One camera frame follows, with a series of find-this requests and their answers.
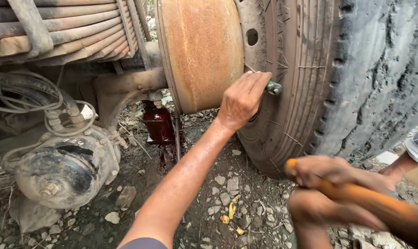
wheel rim hole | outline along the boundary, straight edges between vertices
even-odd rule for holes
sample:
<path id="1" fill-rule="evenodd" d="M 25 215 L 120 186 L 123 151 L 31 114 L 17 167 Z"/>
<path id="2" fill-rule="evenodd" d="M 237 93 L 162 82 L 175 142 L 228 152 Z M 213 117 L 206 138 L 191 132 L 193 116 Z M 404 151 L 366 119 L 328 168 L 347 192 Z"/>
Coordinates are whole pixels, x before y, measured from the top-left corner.
<path id="1" fill-rule="evenodd" d="M 255 44 L 257 44 L 258 32 L 254 28 L 251 28 L 250 30 L 246 32 L 246 37 L 247 37 L 247 43 L 249 44 L 249 46 L 254 46 Z"/>

screwdriver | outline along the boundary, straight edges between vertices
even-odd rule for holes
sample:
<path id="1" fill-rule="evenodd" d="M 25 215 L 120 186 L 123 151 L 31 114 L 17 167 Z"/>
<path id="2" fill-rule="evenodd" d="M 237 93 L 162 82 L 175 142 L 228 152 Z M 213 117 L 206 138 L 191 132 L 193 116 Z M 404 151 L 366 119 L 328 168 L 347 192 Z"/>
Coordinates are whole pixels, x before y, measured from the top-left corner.
<path id="1" fill-rule="evenodd" d="M 252 67 L 250 67 L 246 62 L 244 62 L 244 65 L 252 72 L 256 73 L 257 71 L 254 70 Z M 280 84 L 275 83 L 274 81 L 270 80 L 267 82 L 266 90 L 268 93 L 272 95 L 280 95 L 280 93 L 283 91 L 283 88 Z"/>

truck tire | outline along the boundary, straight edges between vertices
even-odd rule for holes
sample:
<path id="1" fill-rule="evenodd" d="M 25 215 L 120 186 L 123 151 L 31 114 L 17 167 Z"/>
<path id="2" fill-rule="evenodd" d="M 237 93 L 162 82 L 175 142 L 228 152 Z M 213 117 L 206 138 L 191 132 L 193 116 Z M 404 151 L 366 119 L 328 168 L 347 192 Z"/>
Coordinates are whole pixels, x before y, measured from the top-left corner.
<path id="1" fill-rule="evenodd" d="M 238 132 L 262 173 L 283 178 L 284 162 L 304 155 L 358 166 L 416 126 L 418 1 L 263 2 L 259 41 L 283 93 L 266 93 Z"/>

forearm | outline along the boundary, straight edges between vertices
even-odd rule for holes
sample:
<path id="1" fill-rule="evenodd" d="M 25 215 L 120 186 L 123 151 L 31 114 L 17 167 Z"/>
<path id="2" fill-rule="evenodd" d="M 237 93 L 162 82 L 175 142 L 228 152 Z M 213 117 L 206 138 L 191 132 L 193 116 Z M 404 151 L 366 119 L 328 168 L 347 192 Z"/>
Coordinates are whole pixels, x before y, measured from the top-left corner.
<path id="1" fill-rule="evenodd" d="M 181 216 L 197 195 L 218 153 L 233 134 L 234 131 L 226 129 L 215 119 L 147 199 L 121 245 L 155 234 L 158 237 L 153 238 L 172 248 L 174 231 Z"/>

